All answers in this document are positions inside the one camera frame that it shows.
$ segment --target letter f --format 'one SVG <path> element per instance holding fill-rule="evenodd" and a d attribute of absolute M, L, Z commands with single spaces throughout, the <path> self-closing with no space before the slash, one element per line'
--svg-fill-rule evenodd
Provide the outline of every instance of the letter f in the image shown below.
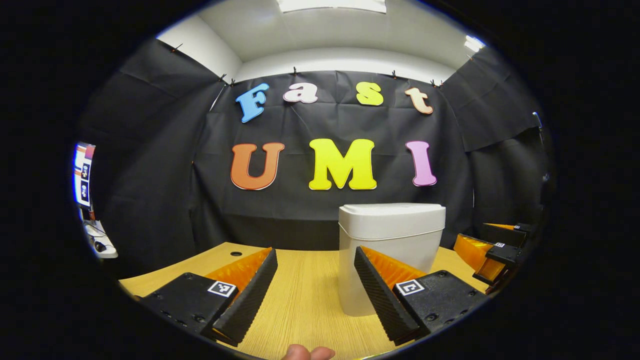
<path fill-rule="evenodd" d="M 264 108 L 258 107 L 258 103 L 264 104 L 264 102 L 267 101 L 267 97 L 264 95 L 263 91 L 266 91 L 268 88 L 269 85 L 262 83 L 237 97 L 236 102 L 239 102 L 240 106 L 242 106 L 243 123 L 248 122 L 264 111 Z"/>

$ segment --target wooden table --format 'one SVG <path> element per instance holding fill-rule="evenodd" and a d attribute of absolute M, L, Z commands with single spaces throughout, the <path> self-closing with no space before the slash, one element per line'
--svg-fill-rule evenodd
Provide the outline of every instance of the wooden table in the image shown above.
<path fill-rule="evenodd" d="M 206 275 L 262 248 L 223 243 L 187 260 L 145 275 L 122 279 L 131 294 L 144 297 L 184 272 Z M 241 256 L 231 256 L 233 251 Z M 351 317 L 338 298 L 338 251 L 277 250 L 278 270 L 253 324 L 237 350 L 281 359 L 290 344 L 309 350 L 326 346 L 334 359 L 356 359 L 398 348 L 389 341 L 376 315 Z M 473 269 L 453 250 L 439 248 L 432 272 L 447 270 L 484 291 L 487 285 L 472 277 Z"/>

